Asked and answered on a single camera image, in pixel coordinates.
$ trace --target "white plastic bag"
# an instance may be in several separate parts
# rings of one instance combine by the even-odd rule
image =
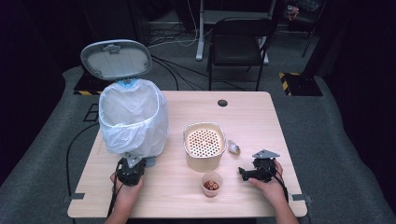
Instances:
[[[132,87],[113,83],[99,99],[99,123],[109,152],[143,158],[163,152],[168,135],[168,107],[158,87],[134,79]]]

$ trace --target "hazard stripe tape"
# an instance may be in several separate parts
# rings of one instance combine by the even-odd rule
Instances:
[[[75,95],[100,95],[101,91],[74,91]]]
[[[299,73],[279,73],[280,81],[282,82],[282,88],[283,91],[285,92],[286,95],[291,95],[291,91],[289,88],[289,84],[286,81],[286,74],[294,75],[294,76],[299,76]]]

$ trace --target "dark background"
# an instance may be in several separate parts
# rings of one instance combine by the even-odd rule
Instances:
[[[191,0],[191,5],[199,6],[197,2]],[[320,30],[326,34],[324,30],[331,26],[325,21],[341,15],[345,18],[345,23],[339,24],[347,24],[345,29],[335,29],[342,34],[337,39],[339,51],[317,48],[315,51],[327,60],[318,57],[310,62],[331,68],[322,76],[340,108],[345,131],[395,211],[396,199],[391,193],[396,189],[396,4],[374,0],[332,2],[332,13],[326,13]],[[0,3],[1,183],[61,99],[62,73],[80,65],[80,51],[92,42],[110,38],[146,43],[146,22],[170,5],[137,0],[111,1],[111,6],[104,0]]]

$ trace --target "table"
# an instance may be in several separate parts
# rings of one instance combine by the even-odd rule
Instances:
[[[263,91],[164,91],[169,107],[169,136],[157,164],[146,169],[142,189],[131,217],[197,218],[197,217],[273,217],[270,204],[260,191],[243,181],[238,167],[253,170],[252,155],[262,149],[280,154],[283,178],[291,194],[301,189],[288,148],[267,92]],[[218,105],[226,100],[227,106]],[[227,139],[241,148],[239,156],[225,151],[219,167],[223,186],[214,198],[206,198],[200,186],[202,173],[193,171],[186,162],[183,131],[189,124],[216,122]],[[111,200],[112,183],[120,156],[110,154],[99,132],[78,182],[76,193],[82,200],[72,200],[70,217],[106,217]],[[306,214],[304,201],[290,200],[297,217]]]
[[[218,11],[218,10],[205,10],[204,0],[201,0],[200,5],[200,13],[199,13],[199,39],[198,39],[198,48],[195,56],[196,61],[201,61],[203,59],[204,54],[204,23],[206,24],[216,24],[216,22],[231,18],[231,17],[264,17],[271,18],[272,12],[275,7],[276,0],[271,0],[271,7],[268,12],[243,12],[243,11]],[[260,45],[265,42],[265,36],[262,37],[260,41]],[[268,55],[265,53],[264,55],[264,64],[268,64]]]

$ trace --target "cup with red contents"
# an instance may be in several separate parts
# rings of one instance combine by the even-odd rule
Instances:
[[[208,171],[202,175],[202,187],[208,198],[215,197],[222,185],[222,177],[215,171]]]

